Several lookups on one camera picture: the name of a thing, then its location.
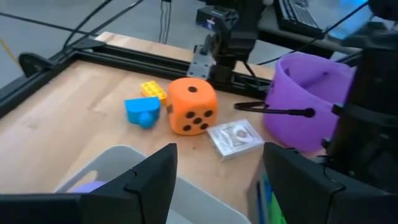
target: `purple object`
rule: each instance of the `purple object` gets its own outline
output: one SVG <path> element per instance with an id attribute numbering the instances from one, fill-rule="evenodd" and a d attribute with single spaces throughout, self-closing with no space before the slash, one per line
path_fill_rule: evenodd
<path id="1" fill-rule="evenodd" d="M 344 102 L 352 77 L 349 66 L 325 58 L 303 53 L 282 57 L 266 104 L 269 109 L 280 110 L 313 108 L 315 116 L 265 114 L 267 129 L 288 147 L 321 149 L 322 139 L 331 137 L 337 122 L 332 106 Z"/>
<path id="2" fill-rule="evenodd" d="M 103 181 L 92 181 L 90 183 L 87 184 L 83 184 L 75 189 L 73 189 L 71 191 L 71 193 L 88 193 L 88 192 L 92 192 L 93 190 L 97 189 L 98 187 L 101 187 L 102 185 L 104 185 L 105 182 Z"/>

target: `yellow lego brick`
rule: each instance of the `yellow lego brick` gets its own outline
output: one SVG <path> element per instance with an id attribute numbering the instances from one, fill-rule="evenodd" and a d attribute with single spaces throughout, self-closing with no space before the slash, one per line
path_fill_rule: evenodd
<path id="1" fill-rule="evenodd" d="M 166 105 L 167 95 L 155 81 L 141 84 L 141 93 L 146 97 L 157 96 L 162 105 Z"/>

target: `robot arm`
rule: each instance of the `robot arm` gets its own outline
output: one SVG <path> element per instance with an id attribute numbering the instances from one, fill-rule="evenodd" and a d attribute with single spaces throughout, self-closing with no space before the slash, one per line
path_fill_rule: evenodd
<path id="1" fill-rule="evenodd" d="M 398 1 L 372 0 L 375 16 L 398 21 Z M 273 143 L 263 160 L 292 223 L 395 223 L 398 220 L 398 32 L 367 23 L 342 44 L 363 49 L 326 156 L 314 160 Z"/>

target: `wooden table surface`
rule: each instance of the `wooden table surface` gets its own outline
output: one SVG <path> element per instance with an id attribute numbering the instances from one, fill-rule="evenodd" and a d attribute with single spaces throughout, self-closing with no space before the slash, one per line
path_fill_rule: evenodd
<path id="1" fill-rule="evenodd" d="M 98 40 L 152 54 L 191 61 L 191 50 L 105 32 Z M 247 73 L 241 63 L 237 71 Z M 259 77 L 273 70 L 253 65 Z M 247 214 L 245 190 L 261 160 L 261 151 L 221 162 L 206 134 L 179 136 L 161 111 L 156 126 L 129 124 L 124 100 L 141 97 L 140 84 L 155 80 L 164 89 L 170 80 L 77 61 L 0 120 L 0 193 L 53 192 L 105 149 L 127 144 L 146 155 L 170 142 L 178 144 L 178 174 L 221 201 Z M 218 92 L 218 124 L 246 118 L 272 141 L 262 114 L 233 109 L 253 99 Z"/>

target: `blue plastic piece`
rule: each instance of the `blue plastic piece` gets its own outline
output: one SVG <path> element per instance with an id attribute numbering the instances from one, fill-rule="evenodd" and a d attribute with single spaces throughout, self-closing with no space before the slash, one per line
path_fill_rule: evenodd
<path id="1" fill-rule="evenodd" d="M 152 128 L 159 119 L 160 100 L 158 97 L 145 97 L 125 100 L 127 120 L 144 129 Z"/>

